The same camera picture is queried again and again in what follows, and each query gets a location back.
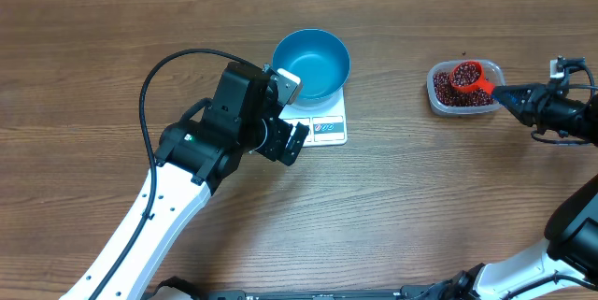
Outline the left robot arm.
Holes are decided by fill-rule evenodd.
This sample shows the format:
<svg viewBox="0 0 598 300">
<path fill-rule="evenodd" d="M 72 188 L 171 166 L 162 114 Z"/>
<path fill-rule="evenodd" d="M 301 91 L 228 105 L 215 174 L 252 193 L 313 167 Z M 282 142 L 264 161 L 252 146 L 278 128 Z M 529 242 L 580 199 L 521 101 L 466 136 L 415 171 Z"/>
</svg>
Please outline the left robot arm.
<svg viewBox="0 0 598 300">
<path fill-rule="evenodd" d="M 165 255 L 220 183 L 256 151 L 291 165 L 308 128 L 279 117 L 302 82 L 280 68 L 229 63 L 200 121 L 168 126 L 132 207 L 67 299 L 139 299 Z"/>
</svg>

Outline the orange scoop with blue handle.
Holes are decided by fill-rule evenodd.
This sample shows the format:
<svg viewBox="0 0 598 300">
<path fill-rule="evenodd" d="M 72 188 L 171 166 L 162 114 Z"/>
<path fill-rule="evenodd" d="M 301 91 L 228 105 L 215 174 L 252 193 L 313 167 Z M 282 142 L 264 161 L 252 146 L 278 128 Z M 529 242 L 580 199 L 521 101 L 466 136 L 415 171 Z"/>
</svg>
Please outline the orange scoop with blue handle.
<svg viewBox="0 0 598 300">
<path fill-rule="evenodd" d="M 460 93 L 482 91 L 492 95 L 495 85 L 485 76 L 480 62 L 465 61 L 458 64 L 449 75 L 450 85 Z"/>
</svg>

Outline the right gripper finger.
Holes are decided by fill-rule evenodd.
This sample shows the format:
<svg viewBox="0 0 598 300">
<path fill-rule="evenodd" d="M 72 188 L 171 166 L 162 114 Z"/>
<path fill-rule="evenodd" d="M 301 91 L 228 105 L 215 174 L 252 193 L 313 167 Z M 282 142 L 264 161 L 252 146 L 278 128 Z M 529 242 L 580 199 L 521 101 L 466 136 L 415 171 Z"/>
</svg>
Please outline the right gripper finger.
<svg viewBox="0 0 598 300">
<path fill-rule="evenodd" d="M 532 98 L 534 93 L 542 93 L 545 86 L 540 83 L 524 85 L 496 86 L 491 95 L 504 107 L 518 107 Z"/>
<path fill-rule="evenodd" d="M 498 102 L 508 110 L 508 112 L 515 117 L 521 124 L 532 127 L 534 125 L 540 126 L 541 119 L 539 115 L 539 104 L 535 101 L 507 101 L 506 99 L 498 99 Z"/>
</svg>

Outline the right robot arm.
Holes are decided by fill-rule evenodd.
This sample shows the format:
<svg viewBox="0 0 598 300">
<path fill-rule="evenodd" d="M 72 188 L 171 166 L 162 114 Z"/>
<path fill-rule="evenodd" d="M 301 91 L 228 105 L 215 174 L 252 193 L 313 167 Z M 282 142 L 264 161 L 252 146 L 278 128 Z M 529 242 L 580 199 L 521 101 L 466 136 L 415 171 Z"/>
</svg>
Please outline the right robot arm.
<svg viewBox="0 0 598 300">
<path fill-rule="evenodd" d="M 534 125 L 533 136 L 550 130 L 595 146 L 597 95 L 583 103 L 566 92 L 596 89 L 533 83 L 496 86 L 491 94 L 522 124 Z M 568 287 L 597 290 L 597 178 L 554 211 L 540 242 L 502 262 L 462 271 L 437 293 L 440 299 L 534 299 Z"/>
</svg>

